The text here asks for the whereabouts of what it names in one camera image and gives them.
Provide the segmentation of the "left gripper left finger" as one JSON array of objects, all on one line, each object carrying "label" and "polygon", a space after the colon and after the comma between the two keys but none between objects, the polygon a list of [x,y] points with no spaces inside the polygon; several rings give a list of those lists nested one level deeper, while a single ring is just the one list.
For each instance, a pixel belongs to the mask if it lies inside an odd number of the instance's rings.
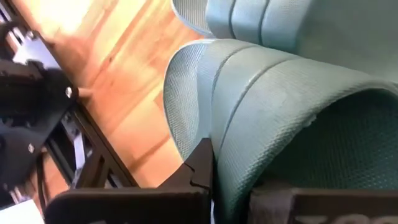
[{"label": "left gripper left finger", "polygon": [[69,190],[45,209],[46,223],[209,223],[213,147],[203,138],[157,188]]}]

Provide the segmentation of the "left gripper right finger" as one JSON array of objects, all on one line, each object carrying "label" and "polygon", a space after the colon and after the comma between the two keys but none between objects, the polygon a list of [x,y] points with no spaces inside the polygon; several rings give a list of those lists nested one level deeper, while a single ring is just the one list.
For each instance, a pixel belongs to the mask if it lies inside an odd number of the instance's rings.
[{"label": "left gripper right finger", "polygon": [[396,190],[256,188],[249,223],[397,223]]}]

